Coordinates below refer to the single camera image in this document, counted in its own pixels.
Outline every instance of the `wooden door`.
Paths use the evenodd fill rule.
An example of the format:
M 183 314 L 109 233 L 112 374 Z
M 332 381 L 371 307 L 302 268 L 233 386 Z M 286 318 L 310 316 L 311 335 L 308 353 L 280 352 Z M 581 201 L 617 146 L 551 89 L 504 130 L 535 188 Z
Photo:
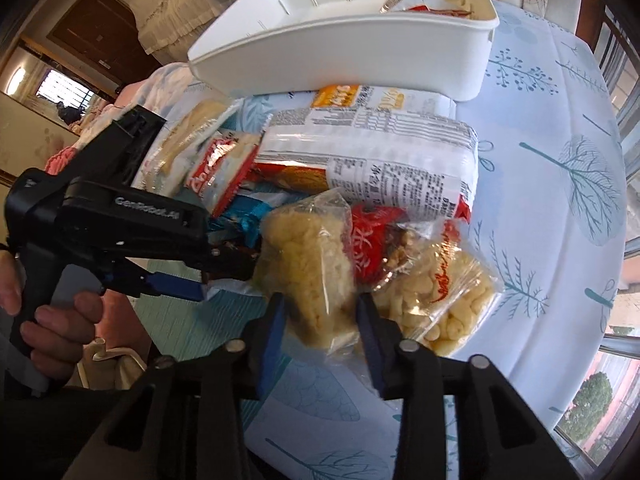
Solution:
M 145 79 L 160 66 L 145 53 L 133 13 L 118 0 L 76 1 L 48 38 L 119 84 Z

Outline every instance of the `snack bag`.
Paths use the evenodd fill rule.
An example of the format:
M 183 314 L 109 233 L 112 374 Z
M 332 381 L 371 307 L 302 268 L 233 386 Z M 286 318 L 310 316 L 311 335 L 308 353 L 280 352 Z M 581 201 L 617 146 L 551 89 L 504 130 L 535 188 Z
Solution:
M 238 108 L 214 99 L 199 102 L 170 130 L 164 128 L 142 162 L 133 187 L 162 196 L 173 196 L 204 141 Z
M 395 10 L 410 10 L 424 12 L 426 14 L 439 14 L 441 16 L 455 16 L 468 18 L 471 11 L 452 4 L 446 0 L 386 0 L 380 12 L 393 12 Z
M 351 211 L 336 190 L 285 205 L 260 226 L 254 282 L 266 297 L 293 300 L 289 327 L 307 347 L 331 354 L 356 341 Z
M 402 232 L 394 224 L 404 217 L 405 212 L 399 207 L 368 207 L 364 204 L 351 207 L 351 245 L 357 283 L 372 283 L 380 279 L 389 240 Z
M 189 170 L 185 187 L 193 190 L 213 218 L 220 216 L 254 162 L 260 135 L 220 130 L 207 140 Z
M 318 90 L 313 108 L 365 107 L 378 110 L 407 110 L 456 118 L 456 102 L 444 95 L 424 90 L 385 86 L 331 85 Z
M 460 121 L 407 110 L 282 110 L 265 130 L 254 172 L 310 194 L 339 187 L 350 203 L 399 207 L 412 221 L 468 222 L 478 136 Z
M 446 356 L 475 332 L 501 291 L 497 275 L 465 247 L 459 224 L 445 220 L 405 229 L 372 295 L 405 337 Z

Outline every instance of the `tablecloth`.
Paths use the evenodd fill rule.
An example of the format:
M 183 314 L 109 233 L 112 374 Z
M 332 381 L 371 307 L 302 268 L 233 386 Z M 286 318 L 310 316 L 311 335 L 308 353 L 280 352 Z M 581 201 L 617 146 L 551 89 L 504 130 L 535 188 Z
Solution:
M 522 9 L 495 6 L 500 27 L 482 90 L 458 105 L 457 118 L 480 139 L 470 240 L 498 269 L 505 293 L 455 357 L 487 355 L 551 429 L 607 325 L 622 264 L 625 172 L 609 94 L 586 44 Z M 286 98 L 251 103 L 245 120 L 257 121 L 252 110 L 284 107 Z M 151 263 L 159 269 L 197 277 L 175 262 Z M 160 351 L 186 359 L 239 335 L 264 303 L 221 292 L 201 304 L 143 298 L 136 309 Z M 243 407 L 250 449 L 290 478 L 390 478 L 396 405 L 345 367 L 283 357 L 278 375 L 266 400 Z M 452 400 L 445 404 L 454 478 L 455 415 Z

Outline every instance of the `human hand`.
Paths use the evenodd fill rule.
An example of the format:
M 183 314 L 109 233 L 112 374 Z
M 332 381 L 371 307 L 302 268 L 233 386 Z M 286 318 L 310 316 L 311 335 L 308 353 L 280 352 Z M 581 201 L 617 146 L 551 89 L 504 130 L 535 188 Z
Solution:
M 0 251 L 0 306 L 10 316 L 20 312 L 20 281 L 14 257 Z M 74 307 L 61 309 L 43 305 L 36 309 L 37 323 L 20 326 L 22 339 L 33 350 L 31 361 L 51 379 L 68 380 L 82 359 L 82 345 L 95 337 L 95 324 L 102 319 L 102 298 L 94 292 L 79 292 Z

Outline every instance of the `white plastic container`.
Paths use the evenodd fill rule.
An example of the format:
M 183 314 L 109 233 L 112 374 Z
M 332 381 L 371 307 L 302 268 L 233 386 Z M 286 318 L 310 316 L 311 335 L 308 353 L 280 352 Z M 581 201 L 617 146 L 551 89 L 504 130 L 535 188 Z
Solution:
M 238 0 L 191 47 L 191 69 L 231 97 L 330 84 L 476 97 L 499 23 L 491 0 L 447 0 L 471 19 L 380 14 L 384 1 Z

